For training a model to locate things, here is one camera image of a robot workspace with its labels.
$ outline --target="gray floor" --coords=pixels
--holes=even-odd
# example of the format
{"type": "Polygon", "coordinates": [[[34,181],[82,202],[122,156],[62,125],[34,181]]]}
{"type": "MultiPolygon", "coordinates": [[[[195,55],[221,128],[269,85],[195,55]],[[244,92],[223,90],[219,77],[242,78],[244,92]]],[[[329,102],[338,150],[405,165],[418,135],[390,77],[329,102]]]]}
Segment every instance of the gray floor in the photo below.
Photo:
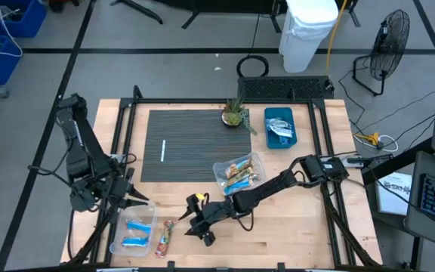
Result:
{"type": "MultiPolygon", "coordinates": [[[[62,14],[48,16],[34,39],[18,39],[24,48],[72,48],[83,21],[89,0],[80,7],[66,5],[62,14]]],[[[95,3],[83,48],[248,48],[251,45],[256,15],[200,14],[187,30],[181,29],[190,16],[188,11],[140,0],[158,13],[165,24],[125,7],[109,6],[108,1],[95,3]]],[[[435,31],[435,2],[421,3],[435,31]]],[[[356,15],[362,26],[356,28],[348,14],[337,32],[334,48],[370,49],[379,23],[391,11],[401,8],[411,19],[407,48],[434,49],[412,0],[360,0],[356,15]]],[[[280,24],[284,17],[278,17],[280,24]]],[[[277,48],[280,34],[274,32],[270,19],[261,18],[256,48],[277,48]]],[[[320,45],[326,48],[328,38],[320,45]]],[[[269,76],[291,76],[282,68],[278,54],[262,54],[270,62],[269,76]]],[[[80,54],[65,95],[78,92],[88,102],[91,122],[102,98],[127,97],[132,86],[140,86],[144,97],[232,97],[236,94],[236,63],[245,54],[80,54]]],[[[351,68],[356,55],[332,55],[330,78],[336,98],[345,99],[352,120],[359,108],[349,101],[338,80],[351,68]]],[[[27,176],[26,166],[35,155],[46,120],[60,85],[69,54],[25,54],[7,86],[11,95],[0,98],[0,248],[27,176]]],[[[322,75],[325,55],[316,55],[300,75],[322,75]]],[[[250,60],[243,73],[258,75],[262,67],[250,60]]],[[[375,89],[379,82],[366,71],[359,76],[375,89]]],[[[405,55],[396,72],[387,80],[385,95],[373,98],[350,75],[343,80],[349,95],[366,108],[359,124],[386,116],[396,108],[435,90],[435,54],[405,55]]],[[[406,128],[434,113],[435,94],[378,123],[365,132],[374,131],[397,137],[406,128]]],[[[404,135],[399,150],[406,149],[428,123],[404,135]]],[[[431,136],[428,130],[419,139],[431,136]]],[[[46,148],[43,166],[55,165],[64,152],[59,130],[54,129],[46,148]]],[[[362,145],[356,148],[365,156],[373,155],[362,145]]],[[[410,173],[412,167],[403,169],[410,173]]],[[[14,242],[6,269],[56,265],[60,260],[69,220],[68,190],[53,178],[37,178],[20,231],[14,242]]],[[[396,267],[410,259],[412,237],[377,223],[375,225],[384,263],[396,267]]],[[[423,270],[435,271],[435,244],[426,242],[423,270]]]]}

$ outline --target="fan stand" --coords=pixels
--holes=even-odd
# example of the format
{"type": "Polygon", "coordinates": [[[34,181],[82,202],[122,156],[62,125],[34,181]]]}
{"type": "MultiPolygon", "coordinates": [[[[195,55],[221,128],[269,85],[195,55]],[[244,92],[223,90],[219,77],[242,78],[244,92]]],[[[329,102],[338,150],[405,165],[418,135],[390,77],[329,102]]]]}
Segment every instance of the fan stand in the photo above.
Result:
{"type": "Polygon", "coordinates": [[[381,81],[382,81],[382,87],[381,87],[381,92],[380,92],[380,93],[373,91],[373,90],[372,90],[371,88],[369,88],[367,85],[363,84],[363,83],[362,83],[360,80],[358,80],[358,78],[356,77],[356,62],[357,62],[358,60],[361,60],[361,59],[364,59],[364,58],[367,58],[367,57],[369,57],[369,55],[358,57],[358,58],[356,58],[356,59],[353,61],[353,75],[352,75],[352,78],[353,78],[353,80],[355,80],[357,83],[359,83],[362,87],[364,87],[367,91],[370,91],[370,92],[374,95],[374,97],[376,97],[376,96],[378,96],[378,95],[382,95],[382,94],[384,93],[385,77],[387,76],[387,72],[382,70],[382,73],[381,73],[381,78],[382,78],[382,80],[381,80],[381,81]]]}

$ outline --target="electric fan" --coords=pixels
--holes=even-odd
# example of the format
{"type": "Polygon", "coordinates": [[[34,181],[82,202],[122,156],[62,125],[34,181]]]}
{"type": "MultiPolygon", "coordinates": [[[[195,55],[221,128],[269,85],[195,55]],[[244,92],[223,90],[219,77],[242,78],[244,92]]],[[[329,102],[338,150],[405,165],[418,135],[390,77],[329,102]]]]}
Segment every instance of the electric fan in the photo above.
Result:
{"type": "Polygon", "coordinates": [[[399,65],[409,37],[409,15],[396,10],[385,18],[375,38],[372,52],[353,61],[353,79],[374,96],[384,93],[385,79],[392,75],[399,65]],[[356,77],[356,62],[370,57],[370,76],[382,81],[381,92],[375,92],[356,77]]]}

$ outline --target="yellow connector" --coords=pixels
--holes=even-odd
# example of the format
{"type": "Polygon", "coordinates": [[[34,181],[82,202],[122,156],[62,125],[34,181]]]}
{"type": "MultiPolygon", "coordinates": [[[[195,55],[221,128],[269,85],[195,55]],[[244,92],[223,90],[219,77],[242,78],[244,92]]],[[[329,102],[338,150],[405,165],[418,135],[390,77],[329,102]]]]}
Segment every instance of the yellow connector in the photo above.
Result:
{"type": "Polygon", "coordinates": [[[379,147],[378,133],[377,132],[375,132],[372,135],[362,135],[362,134],[357,134],[357,133],[355,133],[354,135],[357,136],[358,138],[361,138],[365,141],[368,141],[374,147],[379,147]]]}

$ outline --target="wooden table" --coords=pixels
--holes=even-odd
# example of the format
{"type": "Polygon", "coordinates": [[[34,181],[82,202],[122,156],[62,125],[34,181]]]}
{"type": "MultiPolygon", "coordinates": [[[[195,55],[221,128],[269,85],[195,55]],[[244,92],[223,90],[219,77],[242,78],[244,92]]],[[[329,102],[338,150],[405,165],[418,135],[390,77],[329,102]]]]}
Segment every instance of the wooden table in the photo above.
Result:
{"type": "MultiPolygon", "coordinates": [[[[342,100],[326,100],[326,112],[335,153],[354,151],[352,134],[342,100]]],[[[147,122],[150,110],[215,110],[222,104],[138,104],[130,152],[137,156],[137,161],[130,167],[135,168],[133,183],[137,190],[156,203],[159,209],[159,229],[155,231],[153,241],[162,233],[164,220],[176,220],[186,210],[186,197],[192,193],[211,194],[211,201],[224,199],[215,182],[202,183],[151,183],[140,182],[143,165],[143,153],[147,134],[147,122]]],[[[313,135],[311,131],[308,107],[305,104],[272,105],[246,104],[250,112],[251,125],[258,135],[251,135],[251,149],[258,153],[268,178],[275,177],[288,168],[293,159],[314,154],[313,135]],[[264,109],[266,107],[291,107],[295,127],[298,130],[298,143],[287,150],[270,150],[266,145],[264,127],[264,109]]],[[[110,152],[119,100],[101,100],[94,124],[94,133],[106,153],[110,152]]],[[[326,154],[319,111],[316,118],[319,126],[320,142],[326,154]]],[[[120,139],[120,150],[125,132],[120,139]]],[[[350,178],[362,182],[360,170],[349,169],[350,178]]],[[[375,235],[372,216],[369,211],[366,191],[358,184],[344,181],[342,183],[345,207],[350,230],[367,252],[379,263],[381,255],[375,235]]],[[[236,267],[236,268],[275,268],[277,262],[284,262],[288,268],[332,268],[332,251],[325,219],[325,210],[319,187],[304,189],[293,187],[284,190],[260,203],[255,209],[255,227],[253,231],[244,231],[231,219],[211,227],[216,236],[213,246],[205,247],[204,242],[195,236],[184,236],[190,228],[188,217],[179,222],[173,232],[166,258],[157,258],[153,252],[157,244],[152,244],[152,251],[143,258],[129,258],[114,255],[112,266],[166,267],[168,261],[175,261],[176,267],[236,267]]],[[[97,213],[75,213],[72,252],[75,254],[86,242],[94,229],[97,213]]],[[[243,218],[243,224],[249,224],[250,218],[243,218]]],[[[342,263],[347,263],[344,241],[337,229],[338,244],[342,263]]],[[[103,260],[107,235],[102,236],[99,260],[103,260]]],[[[68,260],[66,247],[62,261],[68,260]]]]}

